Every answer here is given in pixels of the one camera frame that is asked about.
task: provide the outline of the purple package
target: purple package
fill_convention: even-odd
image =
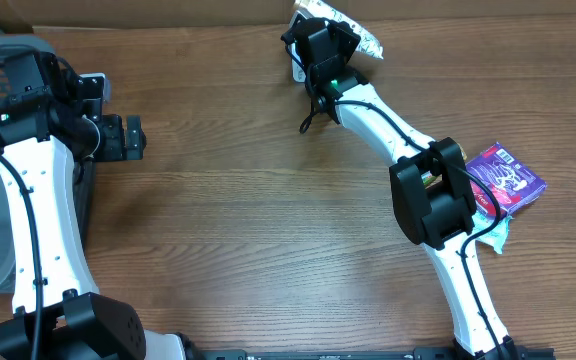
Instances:
[[[500,143],[472,159],[466,169],[477,176],[492,190],[502,209],[502,217],[519,210],[535,201],[546,190],[548,184],[519,162]],[[494,218],[495,208],[484,192],[473,182],[470,183],[477,208],[488,218]]]

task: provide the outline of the cardboard box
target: cardboard box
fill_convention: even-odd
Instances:
[[[576,13],[576,0],[329,0],[361,20]],[[0,0],[0,27],[165,28],[288,23],[293,0]]]

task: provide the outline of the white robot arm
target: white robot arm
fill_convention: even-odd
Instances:
[[[141,159],[139,118],[128,117],[124,131],[119,116],[102,115],[104,74],[79,76],[52,53],[21,50],[0,63],[15,94],[0,108],[0,175],[16,258],[14,318],[0,324],[0,355],[185,360],[192,343],[144,330],[132,307],[99,295],[75,214],[74,163]],[[61,317],[68,325],[56,328]]]
[[[424,247],[437,271],[452,313],[459,351],[474,359],[482,354],[501,353],[502,344],[507,345],[504,353],[512,352],[512,339],[494,309],[477,260],[475,242],[469,239],[475,211],[469,179],[451,172],[460,167],[465,174],[463,159],[459,157],[460,164],[448,164],[451,160],[441,151],[438,154],[438,146],[433,145],[437,143],[431,137],[401,119],[361,74],[346,65],[353,46],[359,42],[359,36],[348,24],[321,18],[302,19],[293,24],[282,40],[294,63],[302,67],[312,99],[313,111],[305,123],[314,113],[327,112],[338,124],[361,137],[390,168],[395,215],[408,238]],[[443,168],[443,182],[429,189],[426,199],[425,189],[420,188],[420,175],[428,170],[437,175],[438,168]],[[460,193],[454,192],[455,184],[464,182],[466,196],[460,197]],[[428,202],[425,208],[415,204],[423,201]],[[421,214],[421,219],[415,218],[415,211]],[[466,212],[467,219],[451,214],[460,211]]]
[[[377,95],[370,85],[358,85],[343,93],[339,99],[344,101],[361,101],[373,104],[383,110],[397,125],[408,134],[415,143],[428,148],[428,143],[434,141],[423,135],[392,111]],[[419,150],[406,144],[383,116],[360,105],[336,105],[335,112],[339,122],[345,128],[359,135],[384,160],[386,166],[395,165],[401,157],[412,158]],[[437,250],[427,244],[422,244],[430,257],[439,281],[448,300],[454,322],[455,339],[470,354],[487,353],[495,348],[483,318],[478,314],[468,280],[461,264],[461,250],[468,234],[462,232],[444,243],[443,250]],[[508,336],[492,304],[481,268],[476,256],[475,242],[470,242],[466,248],[468,268],[475,284],[476,292],[485,313],[493,327],[497,341],[501,344]]]

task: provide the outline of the candy wrapper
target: candy wrapper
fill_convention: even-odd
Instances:
[[[293,7],[294,15],[290,21],[290,26],[296,21],[299,15],[306,19],[310,18],[326,18],[329,20],[335,20],[337,22],[347,22],[355,34],[361,36],[361,41],[357,45],[357,52],[366,54],[368,56],[374,57],[376,59],[383,60],[384,48],[379,44],[379,40],[366,30],[363,26],[359,25],[356,21],[346,16],[341,11],[331,7],[321,0],[296,0]],[[290,47],[293,55],[299,59],[299,55],[295,51],[295,45]],[[306,81],[306,74],[303,70],[299,68],[297,63],[292,62],[293,67],[293,78],[295,81],[304,82]]]
[[[508,222],[512,219],[512,214],[535,201],[548,185],[500,143],[496,143],[470,161],[466,169],[488,186],[499,202],[502,212],[501,222],[493,231],[477,240],[492,246],[498,254],[501,254],[508,238]],[[473,216],[475,222],[473,232],[477,232],[493,222],[495,208],[477,185],[472,182],[470,185],[477,203],[477,213]]]

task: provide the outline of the wooden table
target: wooden table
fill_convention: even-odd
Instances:
[[[472,157],[500,141],[549,184],[479,246],[520,344],[576,359],[576,16],[366,23],[386,60],[354,63],[420,131]],[[386,167],[307,115],[285,26],[45,34],[141,114],[145,159],[101,164],[86,256],[106,296],[203,348],[403,350],[447,345],[437,276],[392,214]],[[0,321],[10,296],[0,296]]]

